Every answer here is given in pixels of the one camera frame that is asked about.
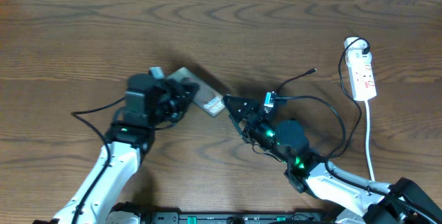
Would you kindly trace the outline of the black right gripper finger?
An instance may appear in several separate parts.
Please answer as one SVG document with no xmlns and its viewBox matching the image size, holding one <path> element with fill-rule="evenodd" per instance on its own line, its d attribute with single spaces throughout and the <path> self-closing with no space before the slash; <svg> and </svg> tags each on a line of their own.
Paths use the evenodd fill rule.
<svg viewBox="0 0 442 224">
<path fill-rule="evenodd" d="M 247 138 L 244 136 L 244 133 L 242 129 L 240 128 L 239 124 L 235 121 L 232 115 L 229 116 L 230 120 L 232 121 L 232 124 L 235 128 L 235 130 L 238 132 L 241 139 L 244 141 L 244 143 L 247 143 Z"/>
<path fill-rule="evenodd" d="M 245 97 L 225 95 L 222 102 L 236 124 L 245 119 L 250 112 L 255 112 L 260 108 L 257 101 Z"/>
</svg>

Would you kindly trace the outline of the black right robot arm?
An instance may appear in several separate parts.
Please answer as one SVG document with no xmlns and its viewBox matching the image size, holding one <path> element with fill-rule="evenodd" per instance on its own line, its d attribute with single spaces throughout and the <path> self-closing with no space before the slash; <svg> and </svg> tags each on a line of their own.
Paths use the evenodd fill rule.
<svg viewBox="0 0 442 224">
<path fill-rule="evenodd" d="M 240 137 L 285 163 L 285 176 L 297 192 L 336 203 L 364 223 L 441 222 L 441 208 L 414 181 L 389 184 L 349 173 L 314 151 L 295 119 L 272 124 L 278 103 L 287 101 L 275 93 L 268 93 L 263 105 L 245 97 L 222 98 Z"/>
</svg>

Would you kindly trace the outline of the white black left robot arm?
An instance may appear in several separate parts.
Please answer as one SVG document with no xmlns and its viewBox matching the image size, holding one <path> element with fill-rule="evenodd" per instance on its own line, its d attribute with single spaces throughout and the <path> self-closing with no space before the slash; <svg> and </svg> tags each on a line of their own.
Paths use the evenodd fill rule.
<svg viewBox="0 0 442 224">
<path fill-rule="evenodd" d="M 153 74 L 127 81 L 126 104 L 118 109 L 106 133 L 99 158 L 75 195 L 51 223 L 105 223 L 128 180 L 137 173 L 155 140 L 160 124 L 175 126 L 200 87 Z"/>
</svg>

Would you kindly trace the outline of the Galaxy S25 Ultra smartphone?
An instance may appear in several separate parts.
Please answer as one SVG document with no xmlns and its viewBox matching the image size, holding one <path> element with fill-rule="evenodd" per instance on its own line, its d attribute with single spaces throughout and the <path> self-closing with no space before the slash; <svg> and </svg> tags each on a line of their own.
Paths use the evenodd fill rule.
<svg viewBox="0 0 442 224">
<path fill-rule="evenodd" d="M 186 67 L 171 73 L 167 78 L 183 84 L 197 84 L 200 88 L 195 94 L 193 102 L 211 117 L 216 117 L 224 109 L 222 95 Z"/>
</svg>

